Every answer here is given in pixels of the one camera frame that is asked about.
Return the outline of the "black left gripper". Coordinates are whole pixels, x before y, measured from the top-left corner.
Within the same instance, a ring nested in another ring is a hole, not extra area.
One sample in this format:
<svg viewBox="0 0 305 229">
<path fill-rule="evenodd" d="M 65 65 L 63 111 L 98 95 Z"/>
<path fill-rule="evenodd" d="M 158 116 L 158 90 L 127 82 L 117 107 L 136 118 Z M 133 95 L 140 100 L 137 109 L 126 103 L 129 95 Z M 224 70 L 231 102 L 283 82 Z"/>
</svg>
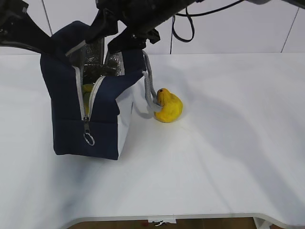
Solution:
<svg viewBox="0 0 305 229">
<path fill-rule="evenodd" d="M 27 14 L 23 0 L 0 0 L 0 45 L 41 54 L 58 54 L 59 45 Z"/>
</svg>

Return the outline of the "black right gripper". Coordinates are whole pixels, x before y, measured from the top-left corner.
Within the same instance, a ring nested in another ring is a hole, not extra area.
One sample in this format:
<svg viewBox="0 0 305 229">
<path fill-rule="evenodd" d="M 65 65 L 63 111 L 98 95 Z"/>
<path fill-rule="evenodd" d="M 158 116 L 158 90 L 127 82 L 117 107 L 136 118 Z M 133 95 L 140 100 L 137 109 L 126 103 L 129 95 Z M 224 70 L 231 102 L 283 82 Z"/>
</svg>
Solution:
<svg viewBox="0 0 305 229">
<path fill-rule="evenodd" d="M 90 44 L 117 34 L 121 21 L 127 28 L 108 43 L 108 52 L 143 50 L 147 40 L 151 44 L 160 41 L 157 26 L 193 3 L 194 0 L 97 0 L 98 14 L 85 42 Z"/>
</svg>

